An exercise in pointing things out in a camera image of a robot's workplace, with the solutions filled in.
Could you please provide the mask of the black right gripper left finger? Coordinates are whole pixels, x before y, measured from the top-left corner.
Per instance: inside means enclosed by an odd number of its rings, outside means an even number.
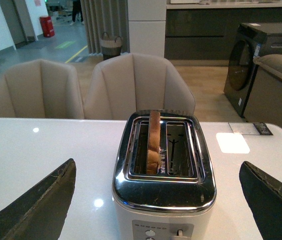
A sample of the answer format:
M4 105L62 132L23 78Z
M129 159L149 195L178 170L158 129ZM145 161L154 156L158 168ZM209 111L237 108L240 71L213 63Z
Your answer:
M70 158L0 211L0 240L57 240L73 198L76 163Z

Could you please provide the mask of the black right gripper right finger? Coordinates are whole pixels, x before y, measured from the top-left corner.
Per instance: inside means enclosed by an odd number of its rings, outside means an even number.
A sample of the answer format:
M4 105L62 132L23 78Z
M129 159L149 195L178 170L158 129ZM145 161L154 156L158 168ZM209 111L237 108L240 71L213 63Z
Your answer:
M239 181L245 200L264 240L282 240L282 182L248 161Z

